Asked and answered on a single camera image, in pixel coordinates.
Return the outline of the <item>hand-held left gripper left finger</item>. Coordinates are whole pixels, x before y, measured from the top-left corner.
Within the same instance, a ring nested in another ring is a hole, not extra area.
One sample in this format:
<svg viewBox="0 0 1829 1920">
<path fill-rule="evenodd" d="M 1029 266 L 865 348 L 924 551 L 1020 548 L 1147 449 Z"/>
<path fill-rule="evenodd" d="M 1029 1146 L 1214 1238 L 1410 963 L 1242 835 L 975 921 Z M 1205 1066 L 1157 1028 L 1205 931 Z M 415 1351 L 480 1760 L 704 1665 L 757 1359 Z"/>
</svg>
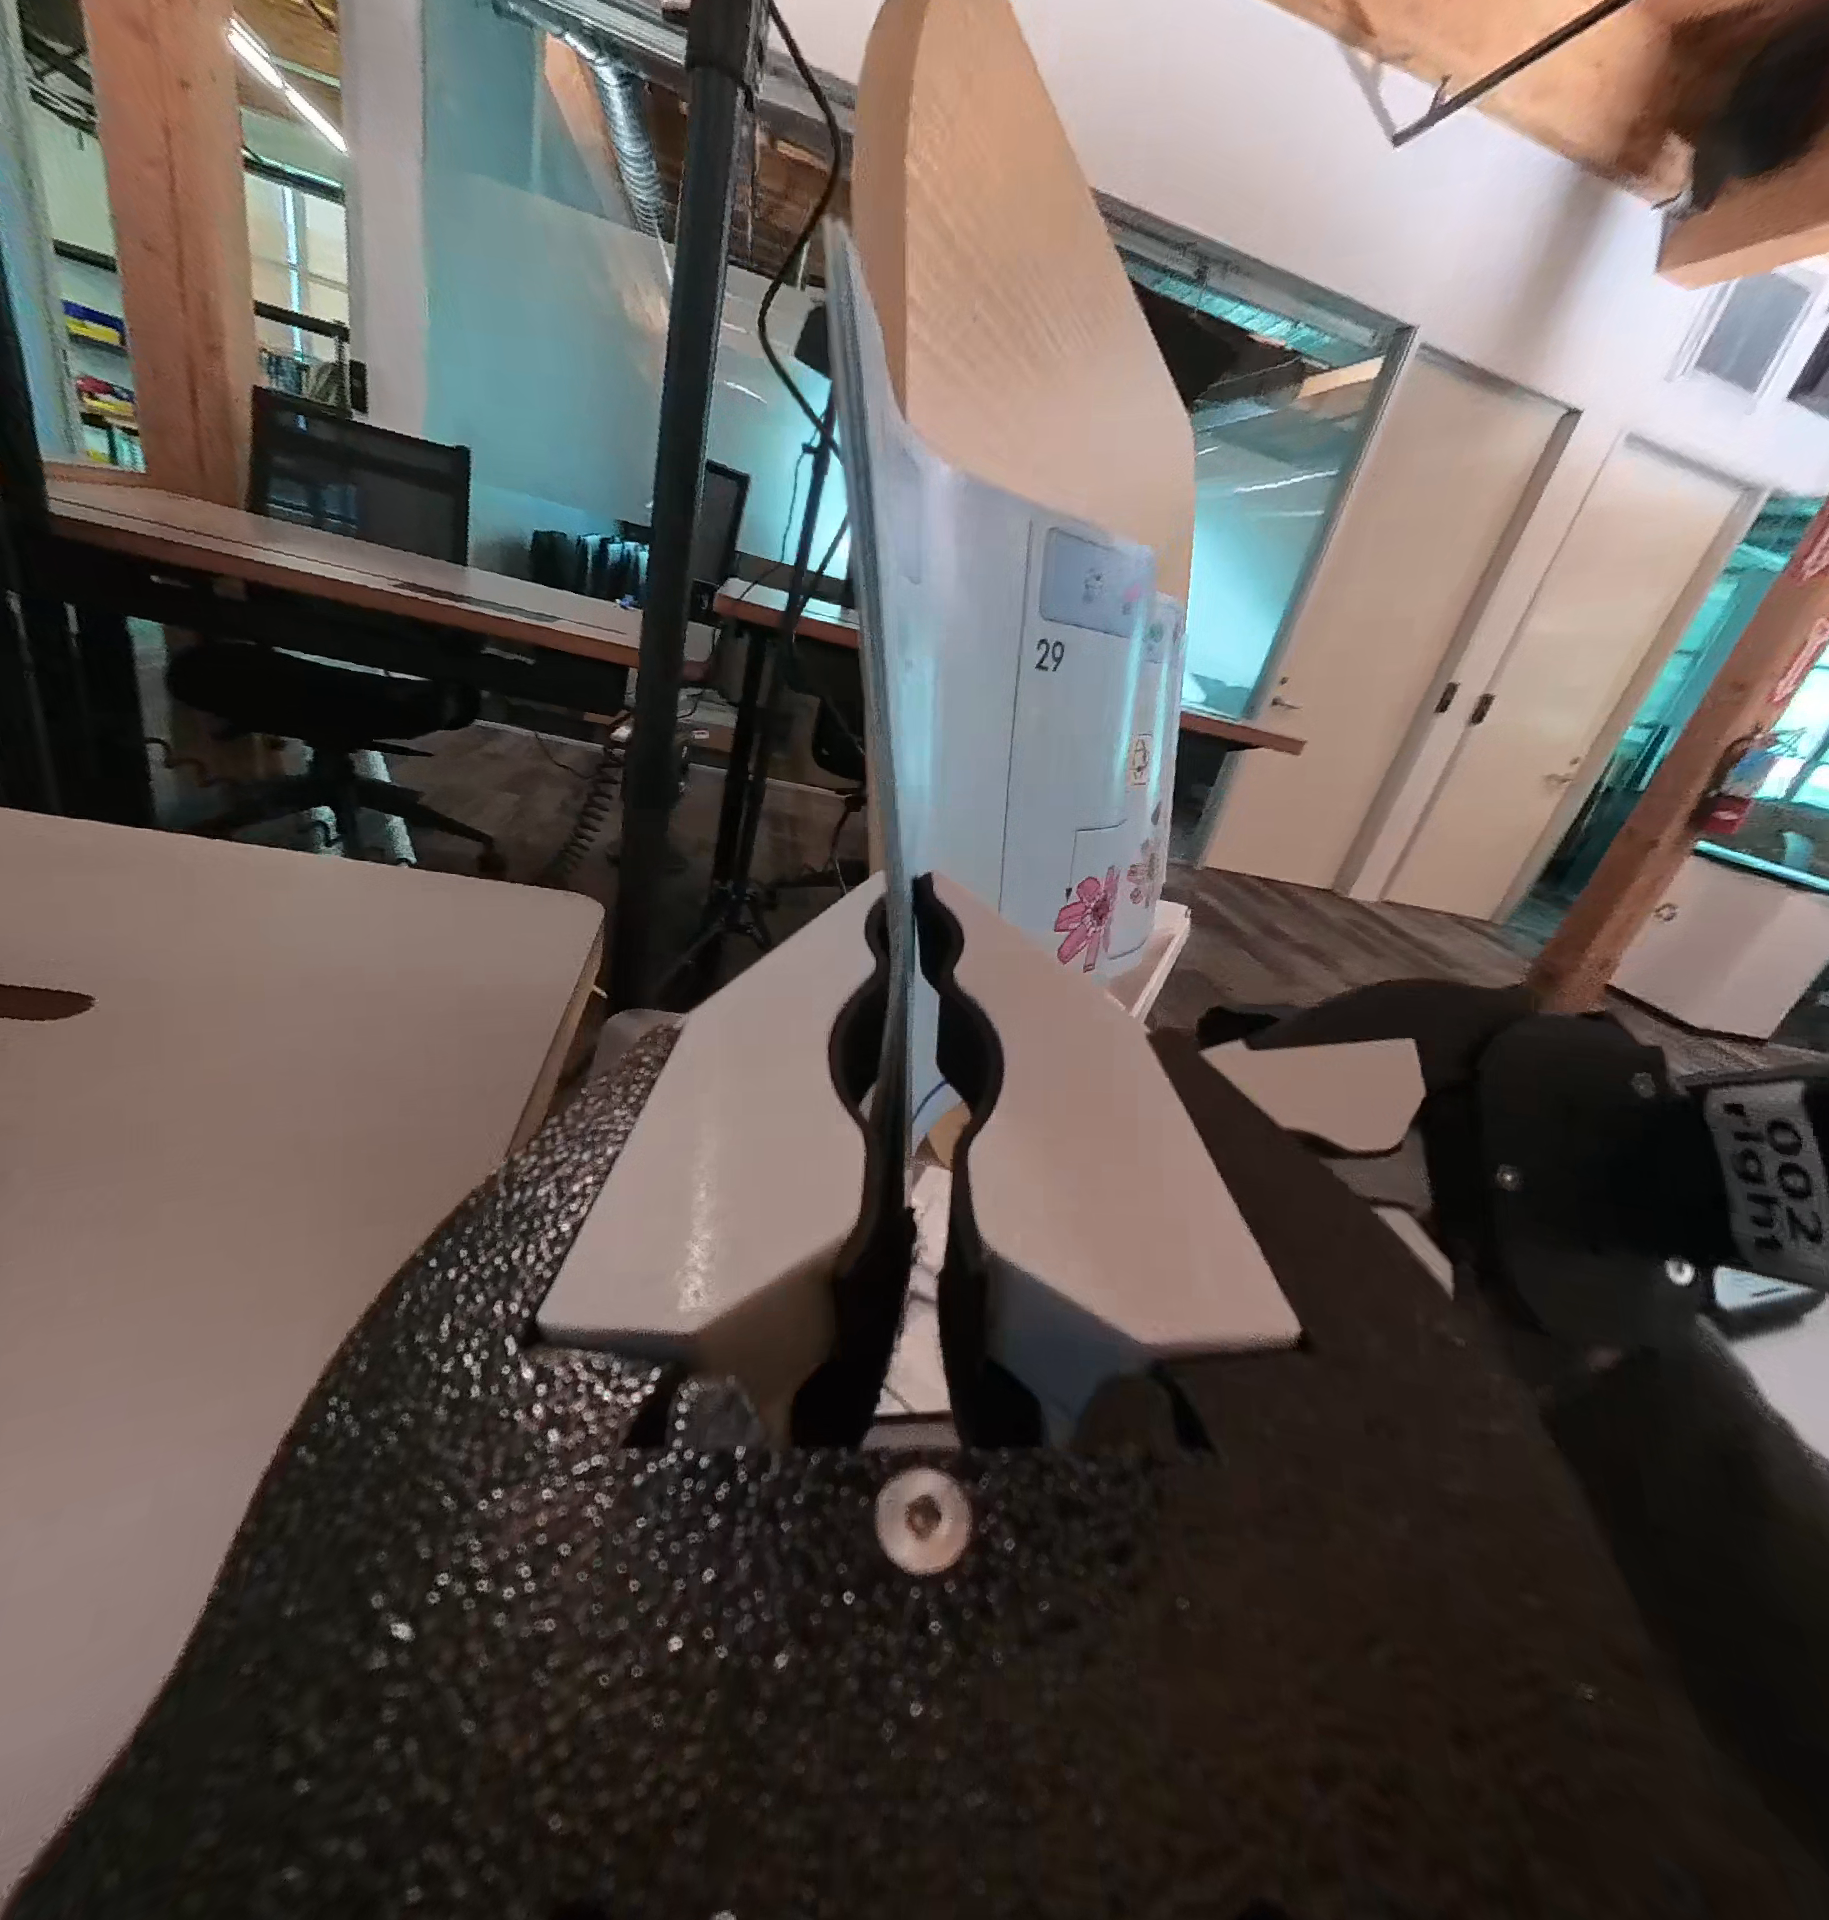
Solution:
<svg viewBox="0 0 1829 1920">
<path fill-rule="evenodd" d="M 545 1342 L 732 1383 L 782 1444 L 874 1428 L 918 1249 L 891 905 L 873 876 L 686 1015 Z"/>
</svg>

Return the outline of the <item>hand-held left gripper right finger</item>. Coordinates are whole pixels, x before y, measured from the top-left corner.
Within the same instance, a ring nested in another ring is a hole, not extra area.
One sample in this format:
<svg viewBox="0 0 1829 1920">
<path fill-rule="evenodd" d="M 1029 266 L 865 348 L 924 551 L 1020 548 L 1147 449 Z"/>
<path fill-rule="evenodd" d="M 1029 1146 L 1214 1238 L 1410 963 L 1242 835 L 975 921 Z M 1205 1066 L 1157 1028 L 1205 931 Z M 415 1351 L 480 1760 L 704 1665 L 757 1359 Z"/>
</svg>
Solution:
<svg viewBox="0 0 1829 1920">
<path fill-rule="evenodd" d="M 1300 1321 L 1150 1036 L 970 889 L 915 881 L 915 1068 L 964 1114 L 937 1281 L 954 1428 L 1066 1442 L 1119 1380 Z"/>
</svg>

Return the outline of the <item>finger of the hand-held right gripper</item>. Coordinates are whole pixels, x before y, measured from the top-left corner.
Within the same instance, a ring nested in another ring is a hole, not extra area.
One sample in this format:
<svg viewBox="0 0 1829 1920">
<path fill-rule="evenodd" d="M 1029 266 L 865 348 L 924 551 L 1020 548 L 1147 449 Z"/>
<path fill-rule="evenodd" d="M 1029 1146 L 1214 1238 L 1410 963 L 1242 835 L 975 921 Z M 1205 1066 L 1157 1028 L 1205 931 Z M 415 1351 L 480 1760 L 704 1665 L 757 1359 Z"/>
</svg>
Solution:
<svg viewBox="0 0 1829 1920">
<path fill-rule="evenodd" d="M 1328 1158 L 1392 1155 L 1426 1100 L 1410 1039 L 1255 1049 L 1217 1044 L 1201 1060 L 1281 1131 Z"/>
</svg>

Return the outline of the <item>brick instruction booklet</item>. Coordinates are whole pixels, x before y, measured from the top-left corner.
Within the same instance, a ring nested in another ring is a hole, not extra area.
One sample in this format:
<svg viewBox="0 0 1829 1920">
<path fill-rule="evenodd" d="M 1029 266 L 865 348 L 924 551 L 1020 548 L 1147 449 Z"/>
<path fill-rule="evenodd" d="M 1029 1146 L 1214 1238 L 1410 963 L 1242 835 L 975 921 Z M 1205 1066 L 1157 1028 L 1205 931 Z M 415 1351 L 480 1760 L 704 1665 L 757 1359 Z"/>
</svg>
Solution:
<svg viewBox="0 0 1829 1920">
<path fill-rule="evenodd" d="M 1196 1330 L 1196 1284 L 1142 1267 L 1129 1188 L 1191 1130 L 1109 995 L 1132 867 L 1162 851 L 1181 607 L 1148 547 L 954 465 L 909 419 L 860 242 L 831 254 L 834 398 L 885 854 L 870 1125 L 956 1149 L 937 1317 L 975 1448 L 1062 1442 L 1114 1380 Z"/>
</svg>

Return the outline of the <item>white desk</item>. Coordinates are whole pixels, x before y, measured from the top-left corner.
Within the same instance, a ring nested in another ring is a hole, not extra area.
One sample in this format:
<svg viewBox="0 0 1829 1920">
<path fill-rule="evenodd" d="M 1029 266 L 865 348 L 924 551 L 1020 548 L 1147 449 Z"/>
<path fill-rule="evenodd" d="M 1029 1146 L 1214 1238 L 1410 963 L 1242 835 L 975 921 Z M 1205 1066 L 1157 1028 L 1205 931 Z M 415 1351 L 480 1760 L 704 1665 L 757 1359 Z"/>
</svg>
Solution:
<svg viewBox="0 0 1829 1920">
<path fill-rule="evenodd" d="M 536 1316 L 592 909 L 0 810 L 0 1916 L 1829 1916 L 1537 1390 L 1150 1036 L 1300 1342 L 855 1448 Z"/>
</svg>

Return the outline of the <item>white cabinet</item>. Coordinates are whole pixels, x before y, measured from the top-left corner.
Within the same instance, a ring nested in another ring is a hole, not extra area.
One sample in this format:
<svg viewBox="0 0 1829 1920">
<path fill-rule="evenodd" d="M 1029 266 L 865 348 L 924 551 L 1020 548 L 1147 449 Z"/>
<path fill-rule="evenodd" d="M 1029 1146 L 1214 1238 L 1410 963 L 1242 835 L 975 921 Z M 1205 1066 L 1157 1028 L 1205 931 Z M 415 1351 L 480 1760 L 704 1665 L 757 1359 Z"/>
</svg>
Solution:
<svg viewBox="0 0 1829 1920">
<path fill-rule="evenodd" d="M 1829 878 L 1698 847 L 1611 986 L 1683 1027 L 1768 1041 L 1829 965 Z"/>
</svg>

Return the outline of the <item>red fire extinguisher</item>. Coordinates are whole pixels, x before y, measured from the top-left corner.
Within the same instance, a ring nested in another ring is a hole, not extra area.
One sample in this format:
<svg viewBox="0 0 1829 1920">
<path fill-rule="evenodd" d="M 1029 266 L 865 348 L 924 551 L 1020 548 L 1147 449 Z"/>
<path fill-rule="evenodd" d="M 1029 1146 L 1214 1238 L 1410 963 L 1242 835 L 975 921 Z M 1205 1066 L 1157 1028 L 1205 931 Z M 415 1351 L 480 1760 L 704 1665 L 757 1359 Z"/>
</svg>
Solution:
<svg viewBox="0 0 1829 1920">
<path fill-rule="evenodd" d="M 1724 841 L 1744 829 L 1762 785 L 1774 775 L 1781 760 L 1783 741 L 1774 730 L 1755 734 L 1750 739 L 1738 741 L 1719 780 L 1701 799 L 1696 835 L 1701 841 Z"/>
</svg>

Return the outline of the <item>white door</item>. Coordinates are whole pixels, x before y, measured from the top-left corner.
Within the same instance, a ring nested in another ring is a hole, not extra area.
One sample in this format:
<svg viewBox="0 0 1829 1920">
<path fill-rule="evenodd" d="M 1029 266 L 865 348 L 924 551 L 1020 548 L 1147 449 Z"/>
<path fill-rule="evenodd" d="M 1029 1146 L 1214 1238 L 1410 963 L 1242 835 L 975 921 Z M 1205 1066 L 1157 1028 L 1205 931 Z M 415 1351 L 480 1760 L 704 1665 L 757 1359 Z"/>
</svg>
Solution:
<svg viewBox="0 0 1829 1920">
<path fill-rule="evenodd" d="M 1392 394 L 1260 683 L 1268 734 L 1214 788 L 1196 864 L 1337 888 L 1392 787 L 1466 683 L 1460 657 L 1496 593 L 1575 410 L 1428 346 Z"/>
<path fill-rule="evenodd" d="M 1353 901 L 1502 921 L 1541 874 L 1694 590 L 1759 487 L 1624 435 L 1588 487 L 1505 650 L 1454 702 L 1419 798 L 1384 821 Z"/>
</svg>

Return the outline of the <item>black office chair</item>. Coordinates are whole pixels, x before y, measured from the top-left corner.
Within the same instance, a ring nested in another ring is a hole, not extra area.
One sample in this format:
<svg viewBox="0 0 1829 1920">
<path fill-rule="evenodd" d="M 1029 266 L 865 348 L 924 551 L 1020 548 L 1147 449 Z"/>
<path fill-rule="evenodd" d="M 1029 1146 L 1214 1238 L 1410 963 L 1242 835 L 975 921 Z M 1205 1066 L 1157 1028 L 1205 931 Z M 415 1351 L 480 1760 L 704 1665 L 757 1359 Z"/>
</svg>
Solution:
<svg viewBox="0 0 1829 1920">
<path fill-rule="evenodd" d="M 202 837 L 231 841 L 324 809 L 343 851 L 363 858 L 363 813 L 470 841 L 482 876 L 505 876 L 498 841 L 392 780 L 363 775 L 365 753 L 404 750 L 417 739 L 462 734 L 482 716 L 480 691 L 445 679 L 378 675 L 350 662 L 318 660 L 238 638 L 204 636 L 179 650 L 166 671 L 174 700 L 213 720 L 227 739 L 268 737 L 307 750 L 307 771 L 254 780 L 220 815 L 193 826 Z"/>
</svg>

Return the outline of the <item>black light stand pole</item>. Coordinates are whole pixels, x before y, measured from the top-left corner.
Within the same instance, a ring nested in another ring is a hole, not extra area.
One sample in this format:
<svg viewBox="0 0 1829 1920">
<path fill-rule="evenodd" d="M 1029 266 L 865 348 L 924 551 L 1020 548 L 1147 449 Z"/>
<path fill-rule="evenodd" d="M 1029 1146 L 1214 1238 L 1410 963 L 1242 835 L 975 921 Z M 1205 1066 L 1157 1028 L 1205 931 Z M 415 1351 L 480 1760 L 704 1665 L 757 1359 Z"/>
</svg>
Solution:
<svg viewBox="0 0 1829 1920">
<path fill-rule="evenodd" d="M 682 790 L 682 675 L 730 264 L 737 156 L 743 122 L 757 113 L 764 47 L 764 4 L 696 2 L 688 8 L 688 141 L 662 371 L 635 734 L 621 771 L 619 888 L 606 935 L 606 995 L 612 1011 L 648 1006 L 654 993 L 667 835 Z"/>
</svg>

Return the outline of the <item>wooden back chair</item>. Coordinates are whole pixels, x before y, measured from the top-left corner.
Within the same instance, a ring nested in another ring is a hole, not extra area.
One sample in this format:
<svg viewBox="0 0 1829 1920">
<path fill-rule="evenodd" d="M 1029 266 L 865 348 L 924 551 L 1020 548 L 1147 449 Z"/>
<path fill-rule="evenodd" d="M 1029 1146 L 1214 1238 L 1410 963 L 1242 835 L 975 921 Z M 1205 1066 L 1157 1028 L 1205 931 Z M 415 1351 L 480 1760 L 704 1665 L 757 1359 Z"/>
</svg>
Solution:
<svg viewBox="0 0 1829 1920">
<path fill-rule="evenodd" d="M 1194 442 L 1011 4 L 879 8 L 853 245 L 910 865 L 1108 989 L 1164 903 Z"/>
</svg>

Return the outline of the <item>wooden post red signs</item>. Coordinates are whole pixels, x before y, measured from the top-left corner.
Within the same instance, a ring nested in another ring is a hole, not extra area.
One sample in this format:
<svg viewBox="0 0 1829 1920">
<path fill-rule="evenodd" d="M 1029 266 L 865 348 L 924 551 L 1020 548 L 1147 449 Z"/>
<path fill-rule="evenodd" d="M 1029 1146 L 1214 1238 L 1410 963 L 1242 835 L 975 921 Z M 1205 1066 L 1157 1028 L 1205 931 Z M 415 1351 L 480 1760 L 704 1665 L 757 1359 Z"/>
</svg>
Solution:
<svg viewBox="0 0 1829 1920">
<path fill-rule="evenodd" d="M 1719 790 L 1829 645 L 1829 495 L 1719 669 L 1591 881 L 1531 963 L 1546 1013 L 1593 1013 L 1690 858 Z"/>
</svg>

